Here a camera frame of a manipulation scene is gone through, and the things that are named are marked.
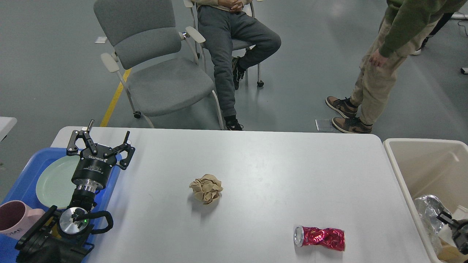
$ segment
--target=red can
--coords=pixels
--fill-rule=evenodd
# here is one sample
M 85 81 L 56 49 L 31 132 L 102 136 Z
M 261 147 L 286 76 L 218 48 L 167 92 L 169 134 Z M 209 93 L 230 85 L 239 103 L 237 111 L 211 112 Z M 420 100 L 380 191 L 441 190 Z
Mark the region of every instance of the red can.
M 344 231 L 336 228 L 298 226 L 294 230 L 294 244 L 298 247 L 322 245 L 329 249 L 344 251 Z

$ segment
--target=beige bin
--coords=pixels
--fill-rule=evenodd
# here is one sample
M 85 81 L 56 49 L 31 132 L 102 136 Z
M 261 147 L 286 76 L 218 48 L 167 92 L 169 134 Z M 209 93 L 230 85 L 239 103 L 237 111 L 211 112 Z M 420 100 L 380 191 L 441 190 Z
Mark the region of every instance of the beige bin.
M 413 199 L 431 194 L 451 212 L 458 205 L 468 207 L 468 146 L 440 139 L 387 139 L 383 145 L 427 254 L 432 263 L 441 263 Z

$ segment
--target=sock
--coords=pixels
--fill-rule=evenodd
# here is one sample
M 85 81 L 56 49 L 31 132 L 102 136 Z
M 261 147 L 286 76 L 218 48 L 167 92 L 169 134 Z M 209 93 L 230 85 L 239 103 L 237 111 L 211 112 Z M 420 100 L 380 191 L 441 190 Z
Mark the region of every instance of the sock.
M 363 122 L 361 121 L 361 118 L 359 118 L 359 121 L 360 121 L 362 124 L 364 124 L 365 126 L 372 126 L 372 124 L 365 124 L 365 123 L 363 123 Z
M 233 120 L 235 120 L 235 119 L 236 119 L 236 118 L 235 118 L 235 115 L 225 116 L 225 117 L 224 117 L 224 120 L 225 120 L 226 122 L 228 122 L 228 121 L 233 121 Z
M 344 101 L 346 103 L 346 105 L 350 106 L 351 108 L 357 108 L 357 106 L 354 106 L 352 103 L 351 103 L 351 100 L 350 99 L 347 99 Z

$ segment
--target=blue tray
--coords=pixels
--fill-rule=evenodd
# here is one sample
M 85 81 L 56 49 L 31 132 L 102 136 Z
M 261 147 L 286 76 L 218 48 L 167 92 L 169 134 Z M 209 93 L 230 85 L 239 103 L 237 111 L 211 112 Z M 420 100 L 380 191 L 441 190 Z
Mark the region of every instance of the blue tray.
M 44 211 L 47 211 L 49 208 L 44 206 L 39 202 L 36 196 L 36 184 L 39 176 L 42 172 L 56 160 L 66 156 L 65 148 L 44 148 L 36 152 L 31 159 L 28 161 L 20 176 L 16 180 L 13 187 L 8 192 L 7 196 L 3 200 L 3 203 L 6 203 L 11 200 L 21 200 L 31 208 L 41 208 Z M 109 181 L 106 185 L 106 188 L 103 189 L 98 195 L 96 195 L 95 201 L 97 206 L 93 211 L 102 211 L 106 210 L 107 204 L 109 203 L 110 196 L 114 190 L 118 175 L 120 173 L 120 168 L 113 167 L 112 172 L 109 177 Z M 101 222 L 101 219 L 91 220 L 92 224 L 95 224 L 95 227 L 98 227 Z M 87 242 L 94 243 L 95 236 L 90 235 Z M 0 262 L 1 263 L 15 263 L 16 256 L 19 251 L 15 249 L 15 245 L 18 241 L 9 238 L 5 235 L 0 234 Z

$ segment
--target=sneaker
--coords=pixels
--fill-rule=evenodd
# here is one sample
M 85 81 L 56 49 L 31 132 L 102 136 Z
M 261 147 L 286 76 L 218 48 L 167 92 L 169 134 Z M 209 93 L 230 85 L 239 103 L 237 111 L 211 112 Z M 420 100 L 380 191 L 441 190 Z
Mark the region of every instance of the sneaker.
M 328 96 L 325 100 L 325 103 L 338 112 L 343 118 L 354 118 L 356 117 L 356 113 L 358 112 L 357 107 L 350 107 L 347 103 L 351 104 L 349 98 L 344 98 L 344 100 L 340 100 L 333 96 Z
M 372 125 L 367 125 L 361 122 L 361 119 L 354 118 L 338 118 L 331 120 L 333 126 L 344 133 L 371 133 Z
M 239 82 L 244 78 L 245 70 L 239 68 L 239 59 L 241 57 L 233 57 L 231 64 L 233 66 L 233 76 L 234 76 L 234 89 L 239 89 Z
M 420 55 L 422 50 L 423 50 L 422 48 L 419 48 L 419 49 L 416 50 L 415 52 L 411 53 L 411 55 L 413 55 L 413 56 Z
M 420 46 L 416 51 L 414 51 L 414 52 L 412 53 L 412 55 L 413 55 L 413 56 L 417 56 L 417 55 L 421 54 L 421 52 L 423 51 L 423 48 L 424 48 L 424 47 L 426 46 L 426 44 L 427 44 L 427 41 L 428 41 L 429 38 L 431 38 L 431 37 L 433 37 L 433 36 L 428 36 L 428 37 L 426 37 L 426 38 L 423 40 L 421 46 Z
M 243 131 L 244 126 L 240 125 L 237 119 L 226 122 L 226 128 L 229 131 Z

